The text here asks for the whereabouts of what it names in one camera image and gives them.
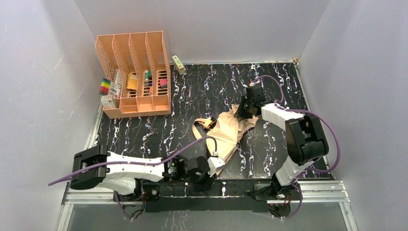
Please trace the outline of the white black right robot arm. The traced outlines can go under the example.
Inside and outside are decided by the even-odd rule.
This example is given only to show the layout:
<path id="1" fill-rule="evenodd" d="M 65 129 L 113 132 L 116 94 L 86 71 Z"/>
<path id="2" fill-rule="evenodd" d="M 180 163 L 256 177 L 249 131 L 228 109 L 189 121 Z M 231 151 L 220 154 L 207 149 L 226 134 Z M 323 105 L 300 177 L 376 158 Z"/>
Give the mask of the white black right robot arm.
<path id="1" fill-rule="evenodd" d="M 236 115 L 244 119 L 260 116 L 285 132 L 288 157 L 272 176 L 273 189 L 290 185 L 306 168 L 329 152 L 318 117 L 291 112 L 277 103 L 269 103 L 260 84 L 246 88 Z"/>

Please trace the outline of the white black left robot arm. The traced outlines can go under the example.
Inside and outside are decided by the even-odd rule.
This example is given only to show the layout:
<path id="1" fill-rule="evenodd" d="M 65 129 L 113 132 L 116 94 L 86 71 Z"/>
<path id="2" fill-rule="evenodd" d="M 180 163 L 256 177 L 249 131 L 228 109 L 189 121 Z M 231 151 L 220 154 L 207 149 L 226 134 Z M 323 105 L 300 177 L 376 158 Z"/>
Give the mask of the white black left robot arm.
<path id="1" fill-rule="evenodd" d="M 108 151 L 103 145 L 81 151 L 74 156 L 70 188 L 90 190 L 107 188 L 121 195 L 135 194 L 141 181 L 184 181 L 204 185 L 223 169 L 225 161 L 215 154 L 187 159 L 176 156 L 170 160 L 138 158 Z"/>

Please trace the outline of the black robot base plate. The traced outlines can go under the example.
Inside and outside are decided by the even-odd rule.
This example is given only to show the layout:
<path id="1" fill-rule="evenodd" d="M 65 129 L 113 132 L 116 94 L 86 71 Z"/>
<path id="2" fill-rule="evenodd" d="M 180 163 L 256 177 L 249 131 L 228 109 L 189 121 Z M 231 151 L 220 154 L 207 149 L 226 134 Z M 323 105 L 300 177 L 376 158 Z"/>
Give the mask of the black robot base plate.
<path id="1" fill-rule="evenodd" d="M 273 196 L 270 180 L 215 180 L 209 191 L 190 192 L 187 182 L 141 181 L 135 194 L 115 198 L 124 207 L 139 205 L 146 213 L 190 210 L 246 210 L 260 213 L 277 210 L 288 214 L 291 204 L 298 202 L 299 191 L 291 188 Z"/>

